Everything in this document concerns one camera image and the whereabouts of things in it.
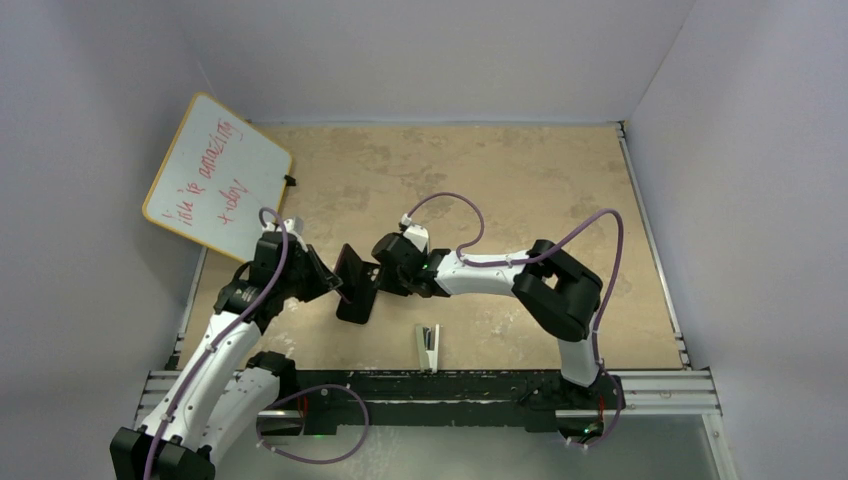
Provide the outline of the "black phone case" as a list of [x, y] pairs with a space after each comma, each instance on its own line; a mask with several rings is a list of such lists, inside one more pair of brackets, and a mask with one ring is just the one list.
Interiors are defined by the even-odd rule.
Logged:
[[369, 321], [377, 292], [374, 283], [368, 280], [369, 262], [363, 264], [357, 294], [351, 304], [343, 304], [341, 298], [336, 308], [336, 318], [348, 323], [364, 325]]

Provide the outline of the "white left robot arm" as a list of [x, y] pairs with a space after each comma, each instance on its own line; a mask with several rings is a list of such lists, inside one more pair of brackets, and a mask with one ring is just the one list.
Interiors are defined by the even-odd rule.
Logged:
[[212, 479], [216, 464], [267, 404], [297, 399], [293, 360], [261, 352], [237, 377], [286, 300], [308, 302], [342, 284], [288, 224], [271, 225], [252, 261], [218, 293], [203, 338], [164, 398], [134, 428], [120, 428], [109, 452], [119, 479]]

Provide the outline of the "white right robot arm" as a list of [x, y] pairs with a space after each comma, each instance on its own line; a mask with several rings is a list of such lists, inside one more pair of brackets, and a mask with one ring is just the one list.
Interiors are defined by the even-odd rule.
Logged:
[[549, 240], [502, 255], [460, 256], [431, 249], [401, 233], [389, 233], [372, 249], [380, 266], [378, 288], [422, 298], [487, 294], [516, 299], [547, 334], [557, 340], [561, 392], [576, 407], [596, 399], [602, 386], [607, 401], [625, 406], [620, 379], [600, 357], [597, 326], [606, 308], [603, 281], [591, 269]]

